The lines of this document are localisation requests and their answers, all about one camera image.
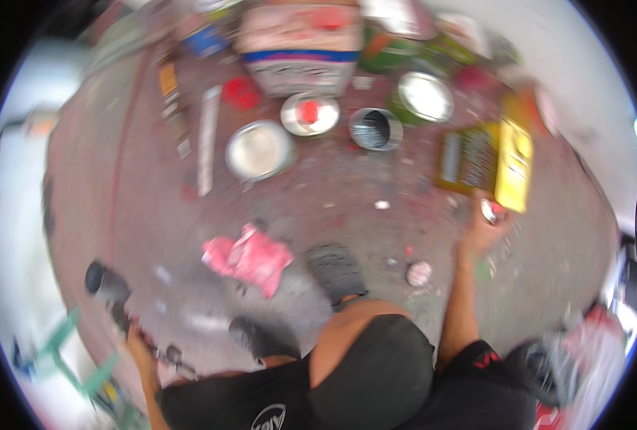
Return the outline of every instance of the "yellow box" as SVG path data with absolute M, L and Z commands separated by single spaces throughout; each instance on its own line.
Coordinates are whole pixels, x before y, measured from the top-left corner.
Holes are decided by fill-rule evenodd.
M 446 133 L 433 184 L 461 194 L 480 188 L 505 209 L 526 212 L 533 142 L 509 118 Z

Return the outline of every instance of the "green container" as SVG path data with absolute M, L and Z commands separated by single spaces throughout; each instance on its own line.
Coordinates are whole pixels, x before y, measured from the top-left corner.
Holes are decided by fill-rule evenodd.
M 410 40 L 387 33 L 376 23 L 365 25 L 365 46 L 359 57 L 359 66 L 372 73 L 390 73 L 418 54 L 423 46 L 419 40 Z
M 457 71 L 477 61 L 476 54 L 455 39 L 441 33 L 435 39 L 424 42 L 420 52 L 412 60 L 412 69 L 448 79 Z

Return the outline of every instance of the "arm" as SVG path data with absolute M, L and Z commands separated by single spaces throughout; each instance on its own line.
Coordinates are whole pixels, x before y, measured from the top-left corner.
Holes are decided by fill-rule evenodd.
M 156 394 L 161 390 L 156 360 L 147 348 L 142 339 L 140 329 L 136 325 L 130 325 L 125 346 L 134 359 L 142 379 L 142 390 L 146 399 L 146 412 L 149 415 L 151 429 L 169 430 L 166 421 L 163 419 L 161 409 L 156 402 Z
M 478 340 L 478 321 L 474 302 L 476 299 L 474 267 L 477 258 L 512 225 L 512 214 L 495 225 L 488 223 L 481 212 L 481 200 L 486 193 L 477 191 L 472 198 L 471 221 L 461 235 L 454 252 L 454 280 L 445 309 L 443 330 L 438 350 L 436 369 L 442 371 L 464 348 Z

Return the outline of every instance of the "plastic bag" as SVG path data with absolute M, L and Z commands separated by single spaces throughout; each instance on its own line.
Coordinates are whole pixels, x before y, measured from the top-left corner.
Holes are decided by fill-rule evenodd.
M 558 372 L 555 379 L 562 381 L 564 389 L 577 390 L 573 402 L 561 408 L 562 428 L 587 430 L 607 405 L 623 373 L 623 332 L 607 316 L 589 315 L 568 325 L 566 332 L 546 334 L 543 344 L 554 362 L 553 370 Z
M 257 285 L 263 297 L 273 297 L 283 269 L 294 259 L 289 248 L 273 240 L 254 224 L 242 227 L 242 237 L 234 242 L 217 236 L 202 246 L 202 261 L 212 271 Z

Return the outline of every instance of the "black t-shirt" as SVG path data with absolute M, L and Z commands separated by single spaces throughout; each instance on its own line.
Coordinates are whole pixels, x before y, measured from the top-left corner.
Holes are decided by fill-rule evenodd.
M 333 430 L 307 400 L 308 363 L 167 387 L 159 404 L 170 430 Z M 535 422 L 536 399 L 479 340 L 434 377 L 426 404 L 397 430 L 528 430 Z
M 536 399 L 479 340 L 436 375 L 424 407 L 397 430 L 525 430 L 536 424 Z

